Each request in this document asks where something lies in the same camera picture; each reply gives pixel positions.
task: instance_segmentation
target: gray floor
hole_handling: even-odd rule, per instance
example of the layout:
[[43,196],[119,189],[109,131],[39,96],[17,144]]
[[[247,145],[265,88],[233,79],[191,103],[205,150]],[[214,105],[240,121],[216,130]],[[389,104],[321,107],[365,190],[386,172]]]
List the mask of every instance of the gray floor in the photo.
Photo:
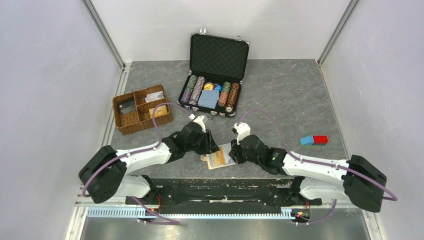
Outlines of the gray floor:
[[[312,219],[328,210],[313,209]],[[331,218],[309,226],[289,220],[182,219],[179,226],[143,225],[129,218],[92,218],[82,240],[369,240],[358,209],[337,209]]]
[[[189,73],[188,61],[133,62],[125,92],[162,84],[169,101],[176,103]],[[180,109],[172,108],[174,120],[160,126],[163,136],[180,131],[189,119]],[[249,60],[237,112],[234,118],[216,116],[206,123],[215,142],[229,143],[235,138],[231,131],[238,119],[250,109],[263,108],[280,124],[290,150],[307,156],[344,159],[342,138],[330,104],[320,70],[313,59]],[[253,113],[245,119],[251,133],[269,147],[281,148],[276,128],[262,113]],[[327,135],[325,146],[300,146],[300,138],[309,135]],[[114,131],[111,145],[114,149],[132,149],[152,144],[158,136],[154,128],[123,136]],[[246,162],[209,170],[206,162],[194,153],[178,161],[146,167],[136,174],[151,178],[275,178],[259,166]]]

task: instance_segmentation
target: gray tabletop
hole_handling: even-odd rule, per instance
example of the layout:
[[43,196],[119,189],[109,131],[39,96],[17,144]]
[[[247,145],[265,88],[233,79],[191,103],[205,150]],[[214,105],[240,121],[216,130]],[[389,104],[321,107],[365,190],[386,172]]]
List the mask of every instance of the gray tabletop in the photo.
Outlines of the gray tabletop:
[[[176,103],[189,74],[188,61],[133,62],[125,92],[133,92],[162,84],[169,101]],[[236,135],[231,129],[250,109],[262,108],[279,123],[291,151],[327,159],[346,159],[346,152],[324,80],[313,59],[248,60],[234,118],[216,116],[206,123],[216,144],[229,143]],[[159,126],[162,135],[180,131],[189,121],[182,110],[171,107],[173,121]],[[282,148],[275,126],[262,113],[252,113],[244,122],[269,147]],[[300,138],[326,135],[324,146],[301,146]],[[158,140],[154,128],[122,135],[115,129],[111,145],[114,149],[132,149]],[[153,165],[135,174],[151,178],[282,178],[246,162],[209,170],[207,163],[195,153],[169,164]]]

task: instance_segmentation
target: blue block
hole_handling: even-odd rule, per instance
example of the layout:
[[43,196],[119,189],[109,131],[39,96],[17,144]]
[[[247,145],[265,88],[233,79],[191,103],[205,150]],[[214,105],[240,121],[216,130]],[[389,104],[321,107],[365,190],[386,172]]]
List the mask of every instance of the blue block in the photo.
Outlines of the blue block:
[[305,136],[300,139],[300,144],[303,146],[311,146],[314,144],[314,137],[313,136]]

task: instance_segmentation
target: brown woven basket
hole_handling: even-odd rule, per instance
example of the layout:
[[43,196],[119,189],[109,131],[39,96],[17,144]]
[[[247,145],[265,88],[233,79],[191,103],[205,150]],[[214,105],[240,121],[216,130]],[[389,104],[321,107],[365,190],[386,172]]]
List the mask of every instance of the brown woven basket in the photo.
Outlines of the brown woven basket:
[[[147,94],[156,93],[159,91],[163,91],[165,98],[146,103],[145,97]],[[119,110],[119,103],[130,98],[135,99],[136,111],[122,114]],[[122,133],[122,135],[133,134],[135,132],[153,128],[155,125],[153,124],[153,119],[150,118],[149,109],[156,107],[158,104],[166,102],[168,102],[168,97],[163,85],[155,85],[146,89],[114,97],[113,112],[115,116],[116,128]],[[174,120],[170,106],[167,105],[166,109],[168,111],[167,114],[155,118],[156,124],[158,126],[170,123]]]

